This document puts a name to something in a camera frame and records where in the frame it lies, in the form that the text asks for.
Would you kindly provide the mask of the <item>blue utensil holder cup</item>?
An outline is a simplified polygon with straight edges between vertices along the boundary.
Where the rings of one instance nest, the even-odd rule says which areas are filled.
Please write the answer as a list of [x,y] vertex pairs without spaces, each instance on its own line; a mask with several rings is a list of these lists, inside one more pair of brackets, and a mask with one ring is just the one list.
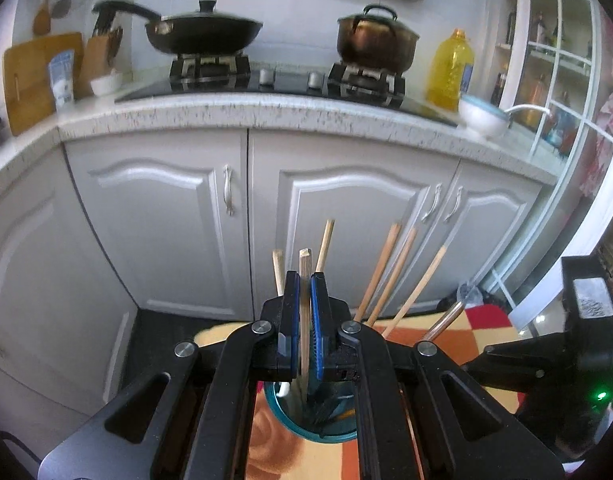
[[292,382],[265,382],[272,413],[290,432],[321,444],[357,438],[355,390],[350,382],[320,382],[303,399]]

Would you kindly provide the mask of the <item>metal spoon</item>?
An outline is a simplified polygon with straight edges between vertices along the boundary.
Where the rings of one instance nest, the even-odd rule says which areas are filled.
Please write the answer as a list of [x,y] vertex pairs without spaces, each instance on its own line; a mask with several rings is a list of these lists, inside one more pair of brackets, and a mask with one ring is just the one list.
[[465,310],[465,304],[463,301],[456,301],[442,316],[439,318],[421,338],[422,341],[435,341],[445,330],[453,324],[457,318]]

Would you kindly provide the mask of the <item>black gas stove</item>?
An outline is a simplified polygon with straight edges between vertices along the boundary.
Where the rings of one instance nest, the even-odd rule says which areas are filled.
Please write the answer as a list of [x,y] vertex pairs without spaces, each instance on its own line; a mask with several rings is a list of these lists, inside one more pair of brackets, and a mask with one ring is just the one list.
[[398,110],[455,127],[457,122],[427,104],[405,96],[405,79],[385,70],[337,62],[328,72],[293,73],[273,67],[253,70],[245,54],[226,58],[184,55],[175,58],[169,77],[147,84],[121,102],[199,93],[268,93],[308,96]]

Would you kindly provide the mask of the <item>two-tone wooden chopstick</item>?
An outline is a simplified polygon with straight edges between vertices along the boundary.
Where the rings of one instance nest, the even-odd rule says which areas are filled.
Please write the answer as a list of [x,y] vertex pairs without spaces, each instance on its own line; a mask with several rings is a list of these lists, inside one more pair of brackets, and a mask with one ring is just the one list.
[[432,259],[431,263],[429,264],[427,270],[425,270],[425,273],[422,274],[421,279],[419,280],[411,294],[408,296],[402,307],[399,308],[399,311],[397,311],[395,317],[392,318],[389,324],[387,324],[387,327],[383,330],[382,337],[384,339],[387,339],[387,337],[390,336],[395,327],[399,325],[399,322],[401,322],[404,316],[407,315],[409,309],[413,307],[414,304],[416,304],[416,301],[431,281],[431,278],[433,278],[433,275],[435,274],[436,270],[439,269],[439,266],[444,259],[446,253],[447,247],[445,245],[441,246],[435,254],[434,258]]

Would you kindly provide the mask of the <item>white bowl with ladle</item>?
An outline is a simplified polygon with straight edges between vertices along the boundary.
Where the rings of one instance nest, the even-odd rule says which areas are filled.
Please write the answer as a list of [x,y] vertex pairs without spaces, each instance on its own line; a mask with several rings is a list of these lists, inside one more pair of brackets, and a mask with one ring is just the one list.
[[551,110],[535,104],[519,104],[503,110],[476,96],[463,93],[458,102],[458,114],[468,131],[491,140],[502,136],[510,127],[513,116],[519,112],[538,112],[539,116],[551,116]]

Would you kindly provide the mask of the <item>dark cooking pot with lid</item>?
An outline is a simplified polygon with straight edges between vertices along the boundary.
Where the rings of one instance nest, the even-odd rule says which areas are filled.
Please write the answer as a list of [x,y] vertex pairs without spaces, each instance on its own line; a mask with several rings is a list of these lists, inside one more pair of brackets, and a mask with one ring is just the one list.
[[338,19],[337,51],[345,64],[402,75],[413,65],[418,40],[390,6],[369,4]]

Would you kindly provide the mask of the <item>curved brown wooden chopstick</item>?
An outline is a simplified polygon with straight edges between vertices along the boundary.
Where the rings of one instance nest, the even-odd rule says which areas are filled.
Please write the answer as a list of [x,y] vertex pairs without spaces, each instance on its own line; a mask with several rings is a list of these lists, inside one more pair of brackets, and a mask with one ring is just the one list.
[[373,295],[375,295],[377,286],[381,280],[381,276],[384,272],[387,263],[389,262],[397,239],[399,238],[399,233],[401,233],[402,226],[395,222],[392,224],[389,233],[387,233],[387,239],[385,240],[381,252],[379,254],[375,269],[373,269],[372,276],[369,280],[369,283],[366,287],[363,298],[361,298],[361,303],[359,304],[355,315],[354,320],[356,322],[361,322],[364,318],[364,314],[366,312],[367,307],[369,306],[370,300],[372,300]]

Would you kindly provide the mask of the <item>white blue packet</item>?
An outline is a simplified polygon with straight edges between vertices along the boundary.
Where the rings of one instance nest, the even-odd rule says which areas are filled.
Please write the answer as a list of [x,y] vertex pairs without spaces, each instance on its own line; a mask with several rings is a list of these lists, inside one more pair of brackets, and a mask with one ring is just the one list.
[[74,102],[73,65],[73,49],[58,53],[48,63],[49,85],[56,110],[61,110]]

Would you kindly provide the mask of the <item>short brown wooden chopstick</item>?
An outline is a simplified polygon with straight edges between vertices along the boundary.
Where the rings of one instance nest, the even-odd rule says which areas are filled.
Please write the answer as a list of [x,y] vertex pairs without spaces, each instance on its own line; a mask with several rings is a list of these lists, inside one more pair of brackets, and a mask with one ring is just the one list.
[[325,229],[323,230],[323,237],[321,238],[321,243],[320,243],[320,248],[318,252],[316,268],[315,268],[316,272],[323,272],[323,269],[325,269],[333,229],[335,229],[335,220],[328,219],[325,224]]

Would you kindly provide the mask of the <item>cabinet door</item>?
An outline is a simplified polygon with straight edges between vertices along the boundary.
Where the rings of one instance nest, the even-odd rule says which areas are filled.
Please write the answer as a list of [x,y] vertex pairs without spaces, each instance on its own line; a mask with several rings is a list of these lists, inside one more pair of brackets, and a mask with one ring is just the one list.
[[248,162],[256,307],[276,295],[274,250],[296,270],[300,250],[319,252],[333,221],[328,292],[357,308],[391,226],[425,231],[423,214],[458,166],[454,157],[403,145],[282,131],[251,132]]
[[0,369],[94,414],[119,389],[136,313],[57,148],[0,196]]
[[[246,141],[242,130],[220,129],[67,143],[87,218],[139,308],[252,320]],[[233,217],[223,200],[226,165]]]

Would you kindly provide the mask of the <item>yellow oil bottle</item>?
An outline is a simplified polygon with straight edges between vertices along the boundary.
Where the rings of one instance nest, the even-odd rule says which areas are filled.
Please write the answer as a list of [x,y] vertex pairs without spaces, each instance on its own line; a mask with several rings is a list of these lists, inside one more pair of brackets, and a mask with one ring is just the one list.
[[474,66],[474,50],[463,29],[456,28],[435,51],[425,98],[437,107],[457,112],[460,96],[467,92]]

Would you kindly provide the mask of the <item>right cabinet door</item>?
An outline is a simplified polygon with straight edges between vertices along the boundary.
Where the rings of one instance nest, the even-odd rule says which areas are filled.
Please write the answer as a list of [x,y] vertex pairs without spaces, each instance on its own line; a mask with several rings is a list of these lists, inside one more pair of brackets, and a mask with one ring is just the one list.
[[251,132],[248,162],[256,307],[276,295],[274,250],[296,270],[300,250],[319,252],[333,221],[328,292],[357,308],[391,226],[425,231],[423,214],[458,166],[454,157],[403,145],[282,131]]

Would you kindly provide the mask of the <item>long brown wooden chopstick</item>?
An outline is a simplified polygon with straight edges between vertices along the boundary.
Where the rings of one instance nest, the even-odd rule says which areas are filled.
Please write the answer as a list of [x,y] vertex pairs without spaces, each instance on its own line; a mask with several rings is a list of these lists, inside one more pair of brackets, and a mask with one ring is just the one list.
[[397,259],[395,261],[395,265],[387,279],[387,284],[385,284],[384,289],[382,291],[381,296],[379,297],[376,306],[372,309],[369,318],[366,322],[367,326],[372,326],[378,320],[380,313],[382,312],[387,300],[389,300],[392,295],[393,289],[399,281],[399,276],[402,273],[402,270],[405,266],[406,260],[408,258],[410,249],[413,247],[413,243],[415,243],[415,238],[417,236],[417,228],[413,226],[406,237],[405,243],[402,247],[402,250],[399,252]]

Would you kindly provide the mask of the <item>pale bamboo chopsticks bundle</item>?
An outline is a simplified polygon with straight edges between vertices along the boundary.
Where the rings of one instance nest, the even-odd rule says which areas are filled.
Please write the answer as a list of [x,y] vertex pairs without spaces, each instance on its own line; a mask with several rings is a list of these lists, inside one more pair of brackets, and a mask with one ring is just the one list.
[[312,250],[303,248],[299,254],[300,274],[300,382],[303,389],[307,388],[309,372],[309,356],[311,350],[311,289],[309,280],[312,275]]

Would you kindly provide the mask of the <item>light wooden chopstick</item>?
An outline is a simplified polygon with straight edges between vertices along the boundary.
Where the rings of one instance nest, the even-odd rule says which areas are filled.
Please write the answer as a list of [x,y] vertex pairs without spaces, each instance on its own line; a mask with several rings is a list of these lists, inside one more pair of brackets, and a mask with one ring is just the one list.
[[272,259],[276,292],[278,296],[282,296],[285,292],[284,252],[274,249]]

